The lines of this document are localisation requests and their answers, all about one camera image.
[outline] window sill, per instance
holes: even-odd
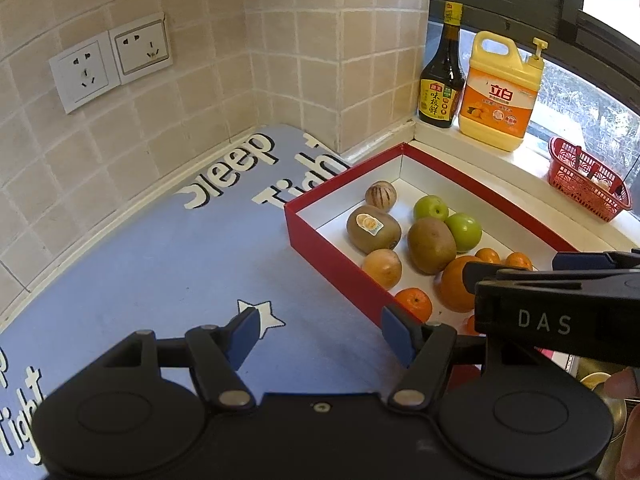
[[[508,182],[551,206],[619,251],[640,246],[640,221],[623,211],[606,223],[555,190],[546,181],[549,161],[526,146],[504,152],[462,135],[457,127],[447,130],[416,120],[415,140]]]

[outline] white star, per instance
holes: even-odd
[[[240,314],[243,310],[249,308],[250,306],[257,308],[258,312],[260,312],[260,339],[264,337],[264,333],[267,332],[268,328],[275,328],[277,326],[285,325],[283,320],[278,319],[273,315],[271,311],[271,301],[265,301],[263,303],[253,305],[251,303],[238,300],[238,314]]]

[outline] electrical socket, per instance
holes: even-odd
[[[162,12],[111,29],[109,36],[123,84],[174,62]]]
[[[107,32],[66,49],[49,65],[67,114],[120,84]]]

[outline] human hand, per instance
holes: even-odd
[[[604,384],[604,393],[617,399],[640,397],[640,384],[631,368],[612,375]],[[640,405],[631,412],[626,425],[625,441],[616,480],[640,480]]]

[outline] red plastic basket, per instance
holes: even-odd
[[[605,222],[610,222],[620,211],[631,209],[631,198],[626,184],[611,168],[561,137],[554,137],[549,141],[549,153],[551,167],[548,179],[553,187],[573,198]],[[587,178],[593,170],[593,176],[605,181],[607,189]]]

